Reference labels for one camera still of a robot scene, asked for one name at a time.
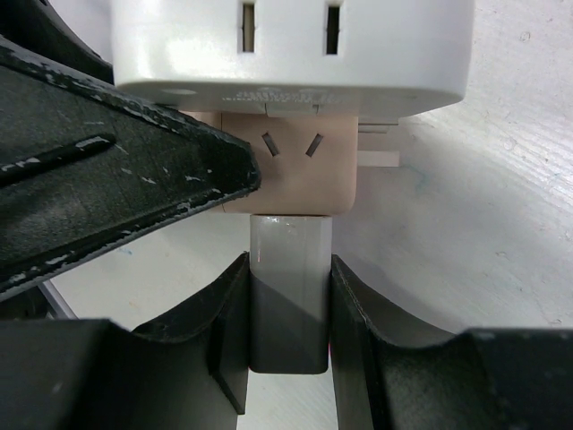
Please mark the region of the beige cube socket adapter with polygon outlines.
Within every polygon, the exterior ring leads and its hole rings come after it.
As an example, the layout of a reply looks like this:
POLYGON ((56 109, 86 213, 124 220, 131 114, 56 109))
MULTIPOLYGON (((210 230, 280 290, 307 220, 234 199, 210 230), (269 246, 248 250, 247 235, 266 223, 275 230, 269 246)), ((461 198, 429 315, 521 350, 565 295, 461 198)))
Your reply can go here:
POLYGON ((261 186, 217 212, 334 216, 355 202, 358 118, 186 113, 250 143, 261 186))

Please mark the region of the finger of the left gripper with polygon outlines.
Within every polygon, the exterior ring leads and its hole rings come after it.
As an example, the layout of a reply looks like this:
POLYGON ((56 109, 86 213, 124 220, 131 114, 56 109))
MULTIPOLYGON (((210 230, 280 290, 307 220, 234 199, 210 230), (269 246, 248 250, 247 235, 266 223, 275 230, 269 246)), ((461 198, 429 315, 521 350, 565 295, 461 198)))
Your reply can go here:
POLYGON ((1 324, 4 429, 233 429, 245 412, 249 256, 128 331, 105 319, 1 324))

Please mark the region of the white rectangular charger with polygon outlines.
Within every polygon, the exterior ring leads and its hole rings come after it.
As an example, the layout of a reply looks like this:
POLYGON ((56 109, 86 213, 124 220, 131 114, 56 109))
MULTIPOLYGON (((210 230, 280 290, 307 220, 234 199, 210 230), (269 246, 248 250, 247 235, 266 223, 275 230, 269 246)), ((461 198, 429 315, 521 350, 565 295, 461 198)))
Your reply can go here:
POLYGON ((322 374, 328 368, 332 219, 250 218, 250 368, 322 374))

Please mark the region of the white round travel adapter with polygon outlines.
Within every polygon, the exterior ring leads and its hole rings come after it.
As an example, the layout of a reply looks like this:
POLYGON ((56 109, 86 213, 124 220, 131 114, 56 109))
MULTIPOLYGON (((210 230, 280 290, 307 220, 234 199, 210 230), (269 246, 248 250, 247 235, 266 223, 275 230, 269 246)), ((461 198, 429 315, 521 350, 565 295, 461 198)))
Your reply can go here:
POLYGON ((185 111, 391 124, 461 101, 472 1, 114 1, 115 85, 185 111))

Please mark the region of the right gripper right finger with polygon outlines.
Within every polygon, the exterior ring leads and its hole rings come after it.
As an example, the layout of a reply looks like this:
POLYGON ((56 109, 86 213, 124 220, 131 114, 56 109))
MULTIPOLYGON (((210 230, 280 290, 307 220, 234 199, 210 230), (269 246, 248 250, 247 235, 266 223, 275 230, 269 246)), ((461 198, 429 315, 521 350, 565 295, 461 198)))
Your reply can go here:
POLYGON ((421 348, 385 340, 380 294, 332 259, 330 354, 342 429, 569 429, 572 332, 473 328, 421 348))

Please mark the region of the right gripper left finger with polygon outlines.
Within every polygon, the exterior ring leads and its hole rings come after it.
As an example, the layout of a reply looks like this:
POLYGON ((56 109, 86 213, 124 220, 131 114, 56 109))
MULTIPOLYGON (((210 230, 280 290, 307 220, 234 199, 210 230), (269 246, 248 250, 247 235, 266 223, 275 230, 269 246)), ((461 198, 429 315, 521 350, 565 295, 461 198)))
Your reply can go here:
POLYGON ((2 41, 2 298, 260 183, 247 142, 2 41))

